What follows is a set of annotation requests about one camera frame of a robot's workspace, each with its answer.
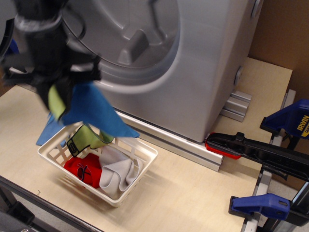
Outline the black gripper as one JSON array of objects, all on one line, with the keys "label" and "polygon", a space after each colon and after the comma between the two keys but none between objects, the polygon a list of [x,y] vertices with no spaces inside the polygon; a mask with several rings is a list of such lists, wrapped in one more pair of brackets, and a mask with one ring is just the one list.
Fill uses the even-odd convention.
[{"label": "black gripper", "polygon": [[71,109],[75,82],[100,79],[99,57],[75,51],[67,45],[62,24],[49,29],[18,29],[26,42],[26,52],[9,55],[0,65],[5,85],[36,86],[46,109],[52,112],[52,84],[56,81],[60,116]]}]

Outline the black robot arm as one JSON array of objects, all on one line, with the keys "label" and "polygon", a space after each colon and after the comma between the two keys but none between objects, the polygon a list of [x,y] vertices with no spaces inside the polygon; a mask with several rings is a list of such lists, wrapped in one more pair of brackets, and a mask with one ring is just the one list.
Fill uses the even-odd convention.
[{"label": "black robot arm", "polygon": [[67,1],[15,0],[13,5],[17,14],[10,28],[24,36],[27,50],[1,60],[3,82],[35,87],[45,107],[60,119],[71,109],[74,86],[100,79],[100,58],[69,47],[62,17]]}]

